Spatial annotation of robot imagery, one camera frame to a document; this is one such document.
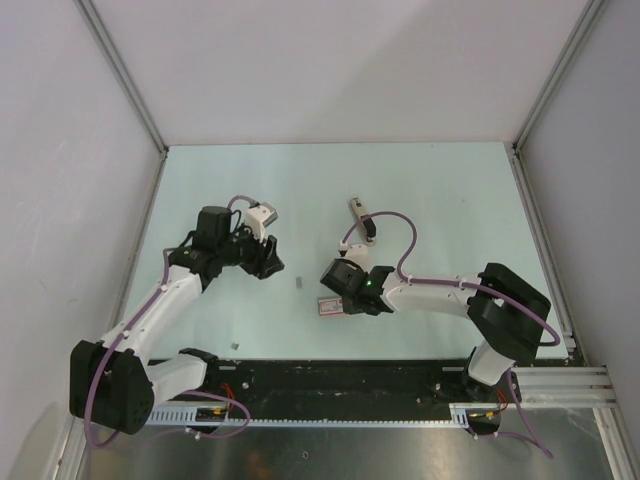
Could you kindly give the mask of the beige deli stapler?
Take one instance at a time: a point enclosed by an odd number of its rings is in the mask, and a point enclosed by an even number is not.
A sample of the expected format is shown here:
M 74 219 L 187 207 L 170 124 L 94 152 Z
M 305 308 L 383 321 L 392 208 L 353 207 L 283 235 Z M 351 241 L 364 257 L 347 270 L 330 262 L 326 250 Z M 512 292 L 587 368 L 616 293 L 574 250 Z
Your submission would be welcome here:
M 349 201 L 349 208 L 356 223 L 358 231 L 363 243 L 368 247 L 373 247 L 377 242 L 377 228 L 374 220 L 360 200 L 359 197 L 352 197 Z

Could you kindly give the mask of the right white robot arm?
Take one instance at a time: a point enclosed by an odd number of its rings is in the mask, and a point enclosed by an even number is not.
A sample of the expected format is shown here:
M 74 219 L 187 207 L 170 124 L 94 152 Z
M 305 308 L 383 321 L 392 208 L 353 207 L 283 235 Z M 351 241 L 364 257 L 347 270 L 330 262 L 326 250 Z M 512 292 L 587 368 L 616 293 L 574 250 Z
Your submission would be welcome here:
M 391 266 L 366 271 L 337 258 L 320 283 L 342 299 L 348 315 L 424 311 L 471 321 L 483 341 L 467 359 L 461 388 L 473 401 L 486 400 L 509 369 L 531 363 L 540 347 L 560 342 L 547 324 L 550 300 L 499 263 L 473 278 L 411 279 Z

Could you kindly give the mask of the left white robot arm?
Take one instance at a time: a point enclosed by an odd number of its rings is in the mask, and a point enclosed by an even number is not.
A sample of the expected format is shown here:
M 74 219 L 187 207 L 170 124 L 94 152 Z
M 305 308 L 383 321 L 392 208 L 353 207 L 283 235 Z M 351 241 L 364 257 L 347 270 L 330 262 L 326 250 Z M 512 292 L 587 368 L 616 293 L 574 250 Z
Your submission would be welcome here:
M 155 346 L 224 269 L 239 267 L 264 280 L 284 268 L 277 240 L 266 229 L 278 218 L 267 203 L 253 202 L 239 221 L 235 211 L 205 206 L 196 226 L 163 252 L 163 271 L 139 309 L 96 342 L 80 341 L 70 355 L 69 411 L 124 434 L 142 429 L 152 410 L 176 396 L 207 400 L 221 387 L 218 358 L 185 348 L 169 360 L 150 362 Z

